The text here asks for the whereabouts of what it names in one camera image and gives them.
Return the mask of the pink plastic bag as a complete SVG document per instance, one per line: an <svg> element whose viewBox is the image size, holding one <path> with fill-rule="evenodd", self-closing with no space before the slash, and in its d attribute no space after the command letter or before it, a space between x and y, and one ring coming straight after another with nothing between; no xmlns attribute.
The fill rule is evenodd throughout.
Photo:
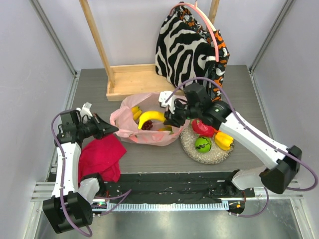
<svg viewBox="0 0 319 239"><path fill-rule="evenodd" d="M140 93L128 96L122 101L120 108L111 113L110 124L119 129L115 134L121 141L166 146L178 139L181 132L188 127L190 123L189 120L180 128L173 126L172 130L169 131L160 131L165 125L158 120L153 121L151 130L140 130L138 129L137 122L133 120L131 108L135 106L140 107L143 113L147 111L165 112L165 109L161 108L158 102L159 96L159 92Z"/></svg>

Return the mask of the fake red fruit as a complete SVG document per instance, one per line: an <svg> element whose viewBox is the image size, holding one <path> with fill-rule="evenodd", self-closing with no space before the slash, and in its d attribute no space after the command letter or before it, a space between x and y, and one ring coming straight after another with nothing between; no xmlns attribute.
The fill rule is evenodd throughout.
<svg viewBox="0 0 319 239"><path fill-rule="evenodd" d="M213 138L215 130L212 126L205 125L200 119L194 119L191 123L193 131L199 136Z"/></svg>

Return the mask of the fake green apple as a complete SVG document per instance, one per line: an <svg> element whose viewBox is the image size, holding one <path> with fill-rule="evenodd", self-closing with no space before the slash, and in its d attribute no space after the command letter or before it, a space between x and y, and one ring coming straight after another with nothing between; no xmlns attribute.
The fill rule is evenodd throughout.
<svg viewBox="0 0 319 239"><path fill-rule="evenodd" d="M195 142L195 149L200 153L208 153L212 148L211 139L205 136L200 136Z"/></svg>

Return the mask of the fake yellow mango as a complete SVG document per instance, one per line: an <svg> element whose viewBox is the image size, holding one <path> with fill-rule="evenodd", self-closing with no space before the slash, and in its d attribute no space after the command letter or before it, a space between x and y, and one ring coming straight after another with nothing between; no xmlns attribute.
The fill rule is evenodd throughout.
<svg viewBox="0 0 319 239"><path fill-rule="evenodd" d="M222 150L228 151L234 143L234 138L223 132L218 132L215 135L214 141Z"/></svg>

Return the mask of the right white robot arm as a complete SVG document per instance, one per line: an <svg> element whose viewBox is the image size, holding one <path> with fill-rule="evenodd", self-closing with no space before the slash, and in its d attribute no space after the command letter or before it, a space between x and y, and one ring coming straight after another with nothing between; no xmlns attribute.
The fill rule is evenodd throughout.
<svg viewBox="0 0 319 239"><path fill-rule="evenodd" d="M166 109L165 124L181 127L187 119L200 119L205 125L234 138L264 164L260 168L234 171L225 184L226 193L235 197L252 187L265 187L276 194L284 193L300 169L300 164L292 158L300 159L302 151L297 146L288 148L272 140L239 113L232 111L226 102L214 102L199 83L188 85L184 93L184 100L171 91L160 93L160 106Z"/></svg>

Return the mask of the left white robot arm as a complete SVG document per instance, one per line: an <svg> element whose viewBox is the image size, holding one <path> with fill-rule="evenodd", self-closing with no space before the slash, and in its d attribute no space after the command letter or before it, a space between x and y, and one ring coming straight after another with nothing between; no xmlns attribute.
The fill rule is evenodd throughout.
<svg viewBox="0 0 319 239"><path fill-rule="evenodd" d="M43 201L42 209L57 234L76 230L90 238L93 233L93 199L106 193L106 186L99 173L93 173L78 182L79 158L84 139L103 139L118 128L90 111L86 103L81 108L66 110L56 115L61 119L58 132L51 128L58 156L56 180L51 197Z"/></svg>

